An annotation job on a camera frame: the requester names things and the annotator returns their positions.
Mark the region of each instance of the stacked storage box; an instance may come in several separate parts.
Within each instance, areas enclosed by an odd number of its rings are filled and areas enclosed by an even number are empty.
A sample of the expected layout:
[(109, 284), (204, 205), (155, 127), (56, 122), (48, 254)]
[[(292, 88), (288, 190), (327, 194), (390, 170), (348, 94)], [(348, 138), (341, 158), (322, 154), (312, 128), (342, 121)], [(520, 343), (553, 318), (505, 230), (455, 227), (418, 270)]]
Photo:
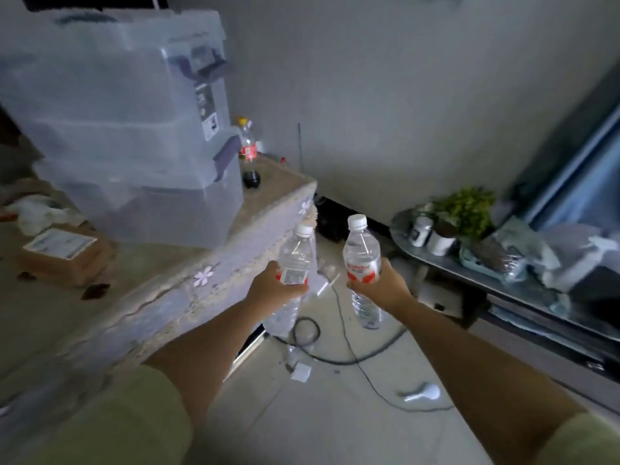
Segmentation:
[(116, 241), (216, 247), (243, 202), (217, 12), (54, 10), (0, 28), (38, 175)]

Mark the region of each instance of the flower pattern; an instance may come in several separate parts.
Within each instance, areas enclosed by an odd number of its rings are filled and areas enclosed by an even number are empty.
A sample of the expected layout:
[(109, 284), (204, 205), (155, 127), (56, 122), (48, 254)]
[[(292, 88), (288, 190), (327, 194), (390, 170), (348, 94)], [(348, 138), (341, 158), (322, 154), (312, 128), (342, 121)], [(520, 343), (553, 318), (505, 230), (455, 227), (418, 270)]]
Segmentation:
[(209, 277), (213, 275), (213, 266), (207, 266), (204, 271), (198, 271), (194, 276), (194, 287), (205, 286), (209, 281)]
[(301, 209), (299, 209), (299, 215), (306, 215), (308, 210), (310, 210), (310, 205), (312, 205), (312, 199), (308, 199), (301, 203)]

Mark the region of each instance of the cardboard box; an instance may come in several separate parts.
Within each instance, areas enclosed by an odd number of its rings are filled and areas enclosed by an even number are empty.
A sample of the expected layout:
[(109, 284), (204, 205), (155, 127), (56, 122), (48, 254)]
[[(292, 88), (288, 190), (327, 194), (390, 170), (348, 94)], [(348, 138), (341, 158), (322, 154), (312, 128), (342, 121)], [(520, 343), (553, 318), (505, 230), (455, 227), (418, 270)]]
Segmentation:
[(20, 248), (20, 267), (66, 286), (84, 286), (111, 261), (111, 244), (96, 232), (56, 225)]

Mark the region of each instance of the white paper scrap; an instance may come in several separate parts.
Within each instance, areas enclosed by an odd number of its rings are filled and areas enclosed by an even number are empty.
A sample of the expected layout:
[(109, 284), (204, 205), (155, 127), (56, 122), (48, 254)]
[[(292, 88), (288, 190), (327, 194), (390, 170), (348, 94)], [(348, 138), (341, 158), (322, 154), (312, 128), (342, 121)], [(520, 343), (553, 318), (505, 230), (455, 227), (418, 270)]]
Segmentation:
[(295, 369), (291, 374), (291, 380), (297, 380), (297, 382), (306, 383), (306, 381), (310, 378), (311, 371), (312, 367), (310, 367), (309, 365), (297, 362), (297, 364), (295, 365)]

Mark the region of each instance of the person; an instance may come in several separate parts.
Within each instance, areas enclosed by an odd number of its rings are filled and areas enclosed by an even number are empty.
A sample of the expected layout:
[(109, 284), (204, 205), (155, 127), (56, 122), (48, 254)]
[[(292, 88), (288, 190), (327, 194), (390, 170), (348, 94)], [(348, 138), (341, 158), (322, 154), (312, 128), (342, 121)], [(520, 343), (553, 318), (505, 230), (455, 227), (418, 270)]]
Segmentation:
[[(177, 464), (252, 329), (304, 295), (271, 261), (241, 302), (164, 345), (126, 383), (83, 409), (28, 464)], [(472, 336), (410, 294), (383, 259), (378, 281), (349, 281), (403, 323), (497, 464), (620, 463), (620, 437), (548, 377)]]

